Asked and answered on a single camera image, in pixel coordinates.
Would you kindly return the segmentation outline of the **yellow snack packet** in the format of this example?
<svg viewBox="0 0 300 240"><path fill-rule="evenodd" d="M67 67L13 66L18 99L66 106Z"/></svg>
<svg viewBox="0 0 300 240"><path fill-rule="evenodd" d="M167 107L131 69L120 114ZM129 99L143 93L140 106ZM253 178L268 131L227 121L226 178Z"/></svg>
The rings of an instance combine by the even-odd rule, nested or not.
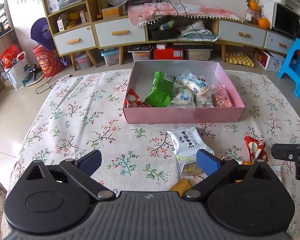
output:
<svg viewBox="0 0 300 240"><path fill-rule="evenodd" d="M191 184L189 183L187 178L182 178L176 184L174 184L169 191L175 191L178 193L180 197L191 188Z"/></svg>

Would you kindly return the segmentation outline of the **wooden tv cabinet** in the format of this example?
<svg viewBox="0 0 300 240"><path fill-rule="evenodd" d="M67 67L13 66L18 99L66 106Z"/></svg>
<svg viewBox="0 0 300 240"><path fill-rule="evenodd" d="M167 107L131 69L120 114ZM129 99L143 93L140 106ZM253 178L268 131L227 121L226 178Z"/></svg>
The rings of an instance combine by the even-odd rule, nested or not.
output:
<svg viewBox="0 0 300 240"><path fill-rule="evenodd" d="M50 12L48 0L42 0L48 29L59 56L71 57L93 49L118 48L123 57L126 46L168 42L182 44L220 44L222 58L227 46L246 46L286 55L293 39L243 20L164 16L155 22L133 27L128 14L105 19L100 16L98 0L82 0Z"/></svg>

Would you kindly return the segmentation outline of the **green snack packet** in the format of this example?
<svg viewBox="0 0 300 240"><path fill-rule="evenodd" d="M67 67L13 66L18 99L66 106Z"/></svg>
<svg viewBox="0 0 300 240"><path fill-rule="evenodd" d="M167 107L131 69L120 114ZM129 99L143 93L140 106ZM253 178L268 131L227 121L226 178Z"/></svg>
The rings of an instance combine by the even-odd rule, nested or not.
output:
<svg viewBox="0 0 300 240"><path fill-rule="evenodd" d="M155 72L151 91L145 103L152 107L167 107L171 104L174 93L175 77L164 72Z"/></svg>

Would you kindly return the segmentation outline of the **white paper shopping bag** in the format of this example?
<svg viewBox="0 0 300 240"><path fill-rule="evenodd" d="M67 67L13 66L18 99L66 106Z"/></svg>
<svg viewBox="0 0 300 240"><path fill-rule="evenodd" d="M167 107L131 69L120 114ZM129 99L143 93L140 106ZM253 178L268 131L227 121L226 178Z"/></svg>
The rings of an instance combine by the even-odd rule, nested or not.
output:
<svg viewBox="0 0 300 240"><path fill-rule="evenodd" d="M30 64L27 61L25 51L19 53L15 58L12 58L11 54L7 54L5 58L1 59L1 64L5 75L15 90L24 88L30 81Z"/></svg>

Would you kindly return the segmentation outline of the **clear white bread packet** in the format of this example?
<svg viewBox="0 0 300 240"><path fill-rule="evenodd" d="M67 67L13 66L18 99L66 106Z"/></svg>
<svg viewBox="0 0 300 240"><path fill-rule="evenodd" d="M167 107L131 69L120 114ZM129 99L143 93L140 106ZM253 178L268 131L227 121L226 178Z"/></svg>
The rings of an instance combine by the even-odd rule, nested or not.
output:
<svg viewBox="0 0 300 240"><path fill-rule="evenodd" d="M211 88L205 81L203 81L200 77L197 77L190 74L180 74L176 80L175 83L178 85L181 85L183 87L189 88L193 91L196 95L203 95L208 92L208 90Z"/></svg>

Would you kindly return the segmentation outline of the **lower orange fruit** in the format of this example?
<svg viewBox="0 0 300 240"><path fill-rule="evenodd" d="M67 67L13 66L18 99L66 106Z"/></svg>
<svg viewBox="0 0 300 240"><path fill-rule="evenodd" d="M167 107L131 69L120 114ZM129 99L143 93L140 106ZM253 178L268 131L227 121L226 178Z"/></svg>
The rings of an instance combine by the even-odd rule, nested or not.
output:
<svg viewBox="0 0 300 240"><path fill-rule="evenodd" d="M258 19L258 26L262 29L270 29L270 22L267 18L262 17Z"/></svg>

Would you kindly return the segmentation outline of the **floral white tablecloth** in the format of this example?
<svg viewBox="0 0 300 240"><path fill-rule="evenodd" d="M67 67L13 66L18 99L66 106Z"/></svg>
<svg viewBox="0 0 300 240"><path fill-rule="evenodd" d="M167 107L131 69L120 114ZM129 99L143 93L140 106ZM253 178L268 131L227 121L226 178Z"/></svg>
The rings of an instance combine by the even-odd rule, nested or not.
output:
<svg viewBox="0 0 300 240"><path fill-rule="evenodd" d="M249 160L244 137L300 143L300 118L281 91L264 75L228 71L245 111L237 123L197 123L203 142L221 157ZM92 150L102 153L93 174L115 193L163 191L181 174L168 131L175 124L128 124L122 103L130 72L111 71L61 79L43 103L11 173L14 186L34 160L57 165Z"/></svg>

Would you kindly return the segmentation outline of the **red cardboard box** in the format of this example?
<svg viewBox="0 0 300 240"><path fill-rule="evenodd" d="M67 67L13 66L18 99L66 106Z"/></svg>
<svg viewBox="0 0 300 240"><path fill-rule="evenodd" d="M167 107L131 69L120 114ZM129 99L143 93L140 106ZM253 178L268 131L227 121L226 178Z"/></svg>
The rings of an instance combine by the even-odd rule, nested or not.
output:
<svg viewBox="0 0 300 240"><path fill-rule="evenodd" d="M182 49L165 48L154 50L155 60L183 60L184 54Z"/></svg>

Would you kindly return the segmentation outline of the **red white candy packet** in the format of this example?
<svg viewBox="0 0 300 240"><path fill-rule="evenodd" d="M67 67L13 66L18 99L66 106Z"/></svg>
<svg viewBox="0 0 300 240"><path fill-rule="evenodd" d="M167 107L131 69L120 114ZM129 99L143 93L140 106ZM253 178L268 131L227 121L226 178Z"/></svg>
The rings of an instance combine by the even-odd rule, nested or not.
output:
<svg viewBox="0 0 300 240"><path fill-rule="evenodd" d="M259 141L250 136L244 137L245 145L248 149L250 162L253 163L255 160L268 161L267 153L265 151L266 145L263 141Z"/></svg>

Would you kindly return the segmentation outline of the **red white snack packet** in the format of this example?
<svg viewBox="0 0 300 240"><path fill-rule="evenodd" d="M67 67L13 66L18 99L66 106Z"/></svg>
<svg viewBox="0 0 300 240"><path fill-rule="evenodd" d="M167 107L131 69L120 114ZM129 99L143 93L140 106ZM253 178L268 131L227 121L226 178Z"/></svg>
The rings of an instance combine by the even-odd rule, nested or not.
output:
<svg viewBox="0 0 300 240"><path fill-rule="evenodd" d="M149 104L140 100L138 94L133 89L129 89L126 94L126 105L128 108L151 107Z"/></svg>

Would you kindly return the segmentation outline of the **silver white snack packet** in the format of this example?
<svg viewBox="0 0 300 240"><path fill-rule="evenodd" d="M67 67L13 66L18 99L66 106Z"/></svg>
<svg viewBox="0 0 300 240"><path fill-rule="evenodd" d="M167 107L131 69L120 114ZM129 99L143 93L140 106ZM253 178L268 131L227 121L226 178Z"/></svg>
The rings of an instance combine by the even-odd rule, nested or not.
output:
<svg viewBox="0 0 300 240"><path fill-rule="evenodd" d="M198 94L198 92L194 92L196 97L196 107L214 107L212 101L212 94L213 94L213 86L207 85L207 90L203 94Z"/></svg>

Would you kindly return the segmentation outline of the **blue plastic stool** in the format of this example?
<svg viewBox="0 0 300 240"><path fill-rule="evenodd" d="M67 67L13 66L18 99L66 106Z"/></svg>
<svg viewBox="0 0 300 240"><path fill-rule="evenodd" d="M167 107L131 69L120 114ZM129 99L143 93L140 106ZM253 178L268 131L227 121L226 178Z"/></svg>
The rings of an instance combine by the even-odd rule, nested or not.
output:
<svg viewBox="0 0 300 240"><path fill-rule="evenodd" d="M278 72L279 78L287 74L295 82L294 95L300 99L300 39L296 38Z"/></svg>

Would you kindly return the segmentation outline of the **yellow egg tray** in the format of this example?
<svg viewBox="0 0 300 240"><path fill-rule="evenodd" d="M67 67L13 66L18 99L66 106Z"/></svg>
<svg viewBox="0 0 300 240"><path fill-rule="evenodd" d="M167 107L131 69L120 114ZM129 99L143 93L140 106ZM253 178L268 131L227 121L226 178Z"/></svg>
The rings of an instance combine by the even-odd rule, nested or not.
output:
<svg viewBox="0 0 300 240"><path fill-rule="evenodd" d="M252 59L247 54L244 54L241 51L226 52L225 59L229 64L239 64L251 68L253 68L255 65Z"/></svg>

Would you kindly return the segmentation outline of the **red gift bag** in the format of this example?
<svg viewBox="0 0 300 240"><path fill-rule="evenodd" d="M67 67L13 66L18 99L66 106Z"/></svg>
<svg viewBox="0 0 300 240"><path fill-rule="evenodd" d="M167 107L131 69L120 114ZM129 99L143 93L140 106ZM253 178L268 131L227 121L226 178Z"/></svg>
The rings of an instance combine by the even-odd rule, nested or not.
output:
<svg viewBox="0 0 300 240"><path fill-rule="evenodd" d="M64 66L56 49L47 50L40 44L34 47L32 51L45 77L53 77L63 70Z"/></svg>

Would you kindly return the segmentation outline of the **pink wrapped snack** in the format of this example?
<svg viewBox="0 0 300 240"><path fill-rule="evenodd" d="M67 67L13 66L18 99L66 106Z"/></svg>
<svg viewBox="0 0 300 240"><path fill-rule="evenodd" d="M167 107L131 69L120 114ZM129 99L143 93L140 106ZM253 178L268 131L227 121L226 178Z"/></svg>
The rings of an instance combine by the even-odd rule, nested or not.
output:
<svg viewBox="0 0 300 240"><path fill-rule="evenodd" d="M213 90L212 101L215 107L229 108L233 107L230 96L223 85L217 85Z"/></svg>

